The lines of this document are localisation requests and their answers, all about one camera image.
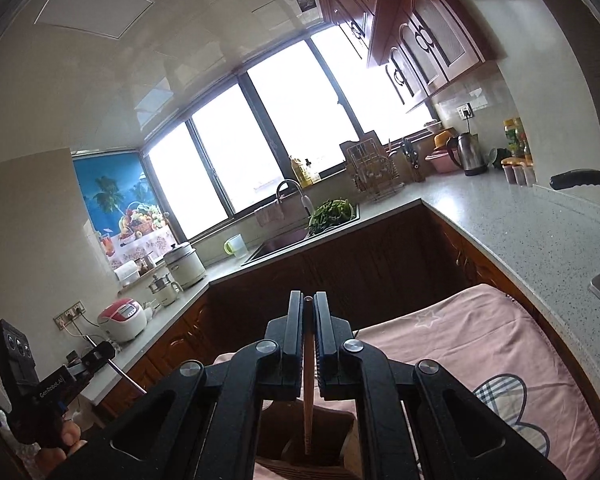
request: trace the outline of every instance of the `window pane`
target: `window pane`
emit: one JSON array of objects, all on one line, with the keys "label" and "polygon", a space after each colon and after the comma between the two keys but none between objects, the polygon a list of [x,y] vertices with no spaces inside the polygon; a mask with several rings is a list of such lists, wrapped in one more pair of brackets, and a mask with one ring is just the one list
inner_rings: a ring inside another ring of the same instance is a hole
[{"label": "window pane", "polygon": [[227,218],[184,123],[152,147],[149,159],[187,238]]},{"label": "window pane", "polygon": [[344,161],[340,143],[358,136],[304,41],[259,63],[249,75],[289,155],[308,158],[315,171]]},{"label": "window pane", "polygon": [[236,211],[276,193],[284,177],[238,85],[192,120]]},{"label": "window pane", "polygon": [[432,120],[425,105],[410,113],[400,102],[384,66],[366,67],[339,27],[312,36],[344,95],[366,132],[375,130],[381,142],[395,140],[421,129]]}]

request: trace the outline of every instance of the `finger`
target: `finger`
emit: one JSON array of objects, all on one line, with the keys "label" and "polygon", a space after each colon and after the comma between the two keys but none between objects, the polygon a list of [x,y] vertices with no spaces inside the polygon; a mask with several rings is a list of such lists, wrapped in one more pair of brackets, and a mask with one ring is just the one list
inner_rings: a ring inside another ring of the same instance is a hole
[{"label": "finger", "polygon": [[67,446],[72,446],[80,440],[80,426],[72,420],[66,420],[62,425],[62,441]]},{"label": "finger", "polygon": [[74,454],[76,451],[78,451],[82,446],[84,446],[87,443],[86,440],[79,440],[78,442],[76,442],[75,444],[73,444],[71,446],[71,449],[69,450],[69,453],[67,454],[67,456],[71,456],[72,454]]},{"label": "finger", "polygon": [[40,469],[44,476],[47,476],[53,471],[59,464],[66,460],[64,451],[59,448],[55,449],[41,449],[35,457],[36,465]]}]

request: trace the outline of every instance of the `speckled white countertop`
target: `speckled white countertop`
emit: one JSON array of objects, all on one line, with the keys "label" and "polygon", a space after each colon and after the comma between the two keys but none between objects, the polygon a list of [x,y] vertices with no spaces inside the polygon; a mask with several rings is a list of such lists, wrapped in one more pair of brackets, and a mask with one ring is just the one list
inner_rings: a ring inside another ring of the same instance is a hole
[{"label": "speckled white countertop", "polygon": [[[234,258],[208,267],[201,282],[156,313],[144,332],[117,355],[116,363],[129,370],[210,284],[355,231],[420,201],[470,238],[519,286],[570,347],[600,397],[600,300],[587,288],[600,272],[600,224],[537,197],[529,188],[510,186],[495,171],[473,177],[462,173],[429,177],[378,201],[361,203],[359,220],[322,237],[245,267]],[[82,395],[97,404],[118,380],[113,370],[103,368]]]}]

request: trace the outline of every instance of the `ceiling vent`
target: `ceiling vent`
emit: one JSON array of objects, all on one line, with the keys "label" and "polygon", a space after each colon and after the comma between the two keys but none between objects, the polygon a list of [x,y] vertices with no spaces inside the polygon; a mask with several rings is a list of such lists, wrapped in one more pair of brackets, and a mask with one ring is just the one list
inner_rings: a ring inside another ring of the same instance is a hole
[{"label": "ceiling vent", "polygon": [[151,0],[47,0],[35,23],[118,40],[152,3]]}]

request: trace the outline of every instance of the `wall socket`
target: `wall socket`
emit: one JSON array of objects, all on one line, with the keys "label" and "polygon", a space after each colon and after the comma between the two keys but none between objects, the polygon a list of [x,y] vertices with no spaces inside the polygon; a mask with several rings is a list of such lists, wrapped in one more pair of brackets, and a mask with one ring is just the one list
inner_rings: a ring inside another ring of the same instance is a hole
[{"label": "wall socket", "polygon": [[462,120],[471,119],[474,116],[474,109],[471,108],[471,105],[469,103],[459,106],[456,109],[458,110],[458,113],[460,114],[460,118]]},{"label": "wall socket", "polygon": [[84,311],[84,305],[81,301],[78,301],[78,303],[72,304],[67,310],[55,316],[54,323],[58,327],[58,330],[64,330],[64,327],[84,314]]}]

